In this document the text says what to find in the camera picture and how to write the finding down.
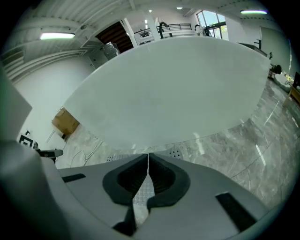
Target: white oval table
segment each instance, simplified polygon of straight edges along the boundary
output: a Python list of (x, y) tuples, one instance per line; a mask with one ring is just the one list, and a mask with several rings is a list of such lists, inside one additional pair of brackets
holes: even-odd
[(247, 121), (270, 60), (212, 37), (174, 37), (139, 46), (95, 70), (64, 104), (115, 148), (177, 143)]

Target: ceiling beam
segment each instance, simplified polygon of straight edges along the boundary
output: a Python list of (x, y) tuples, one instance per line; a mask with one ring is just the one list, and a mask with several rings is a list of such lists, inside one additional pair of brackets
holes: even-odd
[(97, 22), (99, 22), (99, 19), (106, 17), (106, 15), (108, 14), (113, 14), (113, 12), (118, 8), (118, 6), (113, 6), (109, 9), (107, 9), (105, 12), (102, 12), (101, 14), (98, 14), (97, 16), (95, 16), (91, 21), (90, 21), (90, 25), (94, 25), (97, 24)]
[(27, 69), (30, 69), (31, 67), (34, 67), (34, 66), (40, 64), (42, 62), (52, 60), (52, 59), (55, 59), (55, 58), (60, 58), (60, 57), (67, 56), (67, 55), (81, 54), (84, 51), (85, 50), (71, 50), (71, 51), (64, 51), (64, 52), (57, 52), (57, 53), (49, 54), (49, 55), (31, 60), (29, 62), (26, 62), (25, 64), (14, 68), (12, 71), (7, 72), (7, 76), (9, 78), (14, 78), (17, 75), (19, 75), (20, 73), (26, 71)]
[(108, 4), (108, 5), (106, 5), (105, 7), (101, 7), (97, 12), (95, 12), (95, 13), (92, 14), (87, 20), (85, 20), (85, 21), (81, 24), (81, 26), (82, 26), (82, 25), (85, 25), (89, 20), (93, 19), (95, 16), (99, 15), (102, 11), (106, 10), (107, 8), (110, 8), (111, 6), (113, 6), (113, 5), (117, 4), (117, 3), (120, 3), (120, 1), (121, 1), (121, 0), (116, 0), (116, 1), (114, 1), (114, 2), (112, 2), (112, 3), (110, 3), (110, 4)]
[(14, 54), (11, 54), (11, 55), (9, 55), (8, 57), (2, 59), (2, 61), (7, 61), (7, 59), (12, 58), (13, 56), (15, 56), (15, 55), (17, 55), (17, 54), (20, 54), (20, 53), (23, 53), (23, 55), (25, 54), (24, 51), (15, 52)]
[[(22, 21), (17, 25), (14, 31), (28, 30), (32, 28), (42, 28), (42, 27), (70, 27), (70, 28), (80, 28), (82, 24), (54, 17), (33, 17), (26, 21)], [(87, 26), (87, 29), (95, 31), (95, 28)]]
[(30, 42), (25, 42), (25, 43), (21, 43), (21, 44), (18, 44), (18, 45), (16, 45), (16, 46), (7, 48), (7, 50), (5, 50), (5, 52), (2, 52), (1, 55), (5, 55), (6, 53), (8, 53), (8, 52), (10, 52), (11, 50), (14, 50), (14, 49), (16, 49), (16, 48), (18, 48), (18, 47), (23, 47), (23, 46), (25, 46), (25, 45), (27, 45), (27, 44), (33, 44), (33, 43), (37, 43), (37, 42), (39, 42), (39, 41), (41, 41), (41, 40), (39, 39), (39, 40), (30, 41)]
[(190, 17), (192, 14), (195, 13), (195, 9), (194, 8), (191, 8), (186, 14), (184, 14), (183, 16), (184, 17)]
[(132, 8), (133, 11), (135, 11), (135, 2), (134, 0), (129, 0), (130, 6)]
[(4, 69), (5, 69), (5, 71), (9, 72), (12, 69), (14, 69), (14, 68), (16, 68), (16, 67), (18, 67), (18, 66), (20, 66), (22, 64), (24, 64), (24, 57), (20, 57), (20, 58), (18, 58), (16, 60), (12, 61), (11, 63), (9, 63), (9, 65), (7, 64), (4, 67)]
[(16, 79), (12, 79), (13, 80), (13, 85), (15, 85), (16, 83), (18, 83), (20, 80), (22, 80), (24, 77), (26, 77), (27, 75), (29, 75), (30, 73), (42, 68), (42, 67), (45, 67), (46, 65), (50, 64), (50, 63), (53, 63), (53, 62), (56, 62), (56, 61), (59, 61), (59, 60), (62, 60), (62, 59), (65, 59), (65, 58), (71, 58), (71, 57), (78, 57), (77, 55), (67, 55), (67, 56), (64, 56), (64, 57), (61, 57), (59, 59), (54, 59), (52, 61), (49, 61), (49, 62), (45, 62), (45, 64), (41, 65), (41, 66), (38, 66), (34, 69), (30, 69), (26, 74), (22, 75), (21, 77), (19, 77), (18, 75), (16, 76)]

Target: gray marble tile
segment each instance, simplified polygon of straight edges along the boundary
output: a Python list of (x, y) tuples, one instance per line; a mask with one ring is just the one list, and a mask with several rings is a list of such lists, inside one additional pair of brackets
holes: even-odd
[(176, 158), (182, 159), (184, 161), (190, 161), (188, 156), (188, 150), (186, 148), (186, 145), (184, 142), (179, 143), (173, 143), (173, 144), (167, 144), (167, 145), (161, 145), (161, 146), (155, 146), (155, 147), (149, 147), (149, 148), (142, 148), (142, 149), (134, 149), (131, 151), (131, 153), (159, 153), (168, 157), (173, 157), (173, 154), (170, 154), (170, 152), (175, 152)]
[(192, 163), (216, 169), (230, 178), (259, 157), (257, 148), (243, 125), (186, 141), (185, 144)]
[[(79, 167), (83, 166), (86, 158), (92, 151), (101, 143), (100, 140), (95, 140), (91, 145), (77, 145), (68, 144), (64, 148), (64, 154), (57, 158), (56, 167), (68, 168), (68, 167)], [(94, 154), (89, 158), (87, 164), (90, 163), (92, 158), (96, 158), (100, 149), (97, 148)]]
[(286, 159), (285, 175), (281, 183), (283, 201), (287, 200), (300, 174), (300, 138), (294, 143), (290, 150), (290, 156)]
[(268, 80), (266, 82), (265, 89), (268, 91), (268, 95), (270, 97), (279, 100), (281, 103), (285, 101), (287, 93), (278, 87), (273, 81)]
[[(269, 90), (267, 86), (251, 118), (245, 123), (254, 144), (261, 152), (268, 148), (276, 136), (282, 136), (292, 143), (300, 134), (295, 118), (282, 106), (282, 98), (278, 99), (274, 91)], [(282, 96), (286, 97), (287, 93), (283, 92)]]
[(269, 209), (282, 202), (282, 183), (290, 175), (289, 159), (292, 148), (276, 137), (266, 151), (247, 170), (250, 176), (250, 191)]
[(98, 140), (97, 137), (95, 137), (88, 130), (86, 130), (84, 126), (79, 124), (75, 132), (71, 134), (70, 137), (67, 139), (67, 144), (77, 146), (89, 146), (92, 145), (96, 140)]
[(284, 107), (288, 119), (298, 129), (297, 136), (300, 136), (300, 105), (295, 100), (289, 100)]
[(106, 163), (108, 156), (114, 153), (114, 149), (108, 146), (105, 142), (95, 150), (94, 154), (91, 155), (86, 165), (95, 165), (100, 163)]
[(231, 178), (233, 181), (241, 185), (246, 190), (250, 191), (251, 189), (251, 181), (248, 170), (245, 169), (244, 171), (240, 172), (238, 175)]

